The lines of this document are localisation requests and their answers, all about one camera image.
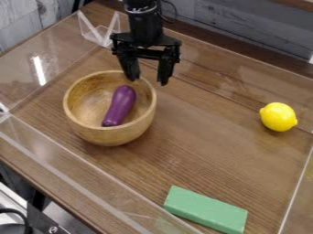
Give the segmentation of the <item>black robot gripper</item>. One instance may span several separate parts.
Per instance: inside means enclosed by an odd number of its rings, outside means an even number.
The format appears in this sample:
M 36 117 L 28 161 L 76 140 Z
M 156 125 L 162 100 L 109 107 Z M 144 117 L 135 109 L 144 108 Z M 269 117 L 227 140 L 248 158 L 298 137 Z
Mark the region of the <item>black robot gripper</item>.
M 112 54 L 129 81 L 139 78 L 137 59 L 159 60 L 158 82 L 164 86 L 179 63 L 180 41 L 163 32 L 163 16 L 156 5 L 127 5 L 128 32 L 112 33 Z

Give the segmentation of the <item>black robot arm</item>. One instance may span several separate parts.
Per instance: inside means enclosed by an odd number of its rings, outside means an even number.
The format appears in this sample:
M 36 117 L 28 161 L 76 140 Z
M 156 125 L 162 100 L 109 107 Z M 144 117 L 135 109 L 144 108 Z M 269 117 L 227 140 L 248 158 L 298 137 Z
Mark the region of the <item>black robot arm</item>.
M 117 57 L 129 81 L 140 77 L 139 59 L 158 60 L 156 81 L 164 86 L 179 63 L 182 42 L 163 33 L 162 1 L 121 0 L 128 16 L 129 31 L 112 33 L 112 54 Z

